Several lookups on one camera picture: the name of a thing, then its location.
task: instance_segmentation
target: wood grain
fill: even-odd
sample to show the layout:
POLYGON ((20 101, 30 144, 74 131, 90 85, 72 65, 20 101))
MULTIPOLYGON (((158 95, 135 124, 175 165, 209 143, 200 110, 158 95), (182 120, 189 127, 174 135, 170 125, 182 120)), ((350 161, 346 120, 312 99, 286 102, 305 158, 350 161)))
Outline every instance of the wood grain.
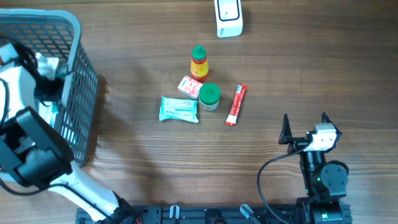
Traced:
MULTIPOLYGON (((354 222, 396 222, 396 2, 245 1, 244 32, 230 39, 216 37, 212 2, 34 7, 80 19, 100 82, 84 170, 132 204, 260 205, 258 169, 286 152, 277 145, 283 114, 303 136, 326 111, 343 132, 326 158, 350 167, 343 201, 354 222), (220 107, 199 110, 198 124, 159 122, 161 95, 183 98, 177 85, 196 44, 207 49, 220 107), (239 82, 249 90, 231 128, 239 82)), ((272 203, 305 196, 299 159, 270 165, 262 186, 272 203)), ((54 193, 0 198, 0 223, 74 221, 76 206, 54 193)))
POLYGON ((98 3, 137 3, 137 2, 211 2, 212 0, 0 0, 0 6, 30 5, 40 6, 43 4, 98 4, 98 3))

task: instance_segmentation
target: wrapped packet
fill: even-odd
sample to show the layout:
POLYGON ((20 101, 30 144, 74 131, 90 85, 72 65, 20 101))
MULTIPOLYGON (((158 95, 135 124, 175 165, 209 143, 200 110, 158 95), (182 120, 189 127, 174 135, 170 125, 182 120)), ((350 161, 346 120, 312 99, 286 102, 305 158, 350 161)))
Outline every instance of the wrapped packet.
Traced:
POLYGON ((248 86, 245 84, 238 84, 238 88, 236 89, 234 103, 232 105, 231 111, 226 119, 226 125, 235 126, 236 119, 238 118, 239 110, 241 109, 242 101, 244 94, 247 92, 248 86))
POLYGON ((180 100, 162 96, 159 121, 165 119, 181 119, 193 123, 199 122, 197 118, 197 100, 180 100))

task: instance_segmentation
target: gray plastic basket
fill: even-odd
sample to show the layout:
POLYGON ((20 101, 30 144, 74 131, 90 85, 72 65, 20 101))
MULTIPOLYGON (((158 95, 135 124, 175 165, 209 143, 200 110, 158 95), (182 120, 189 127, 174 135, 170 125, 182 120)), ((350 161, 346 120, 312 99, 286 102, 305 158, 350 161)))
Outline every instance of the gray plastic basket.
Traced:
POLYGON ((79 166, 85 162, 98 78, 80 43, 79 20, 67 11, 0 9, 0 35, 12 37, 34 52, 67 62, 61 106, 54 129, 70 144, 79 166))

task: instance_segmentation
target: bottle label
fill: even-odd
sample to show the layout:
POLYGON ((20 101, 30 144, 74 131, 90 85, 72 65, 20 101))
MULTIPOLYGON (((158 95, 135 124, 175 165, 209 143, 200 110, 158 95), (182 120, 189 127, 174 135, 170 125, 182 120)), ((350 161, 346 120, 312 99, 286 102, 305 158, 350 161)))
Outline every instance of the bottle label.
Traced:
POLYGON ((205 63, 197 64, 191 60, 191 74, 196 77, 204 77, 209 72, 209 64, 207 58, 205 63))

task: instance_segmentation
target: light blue package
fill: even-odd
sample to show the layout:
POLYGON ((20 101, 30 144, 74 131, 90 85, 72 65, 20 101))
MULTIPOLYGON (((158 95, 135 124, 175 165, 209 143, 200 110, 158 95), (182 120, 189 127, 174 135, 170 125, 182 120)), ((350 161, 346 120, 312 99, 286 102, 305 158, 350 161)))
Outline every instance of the light blue package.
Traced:
POLYGON ((199 122, 197 118, 197 100, 180 100, 162 96, 159 121, 164 119, 181 119, 184 121, 199 122))

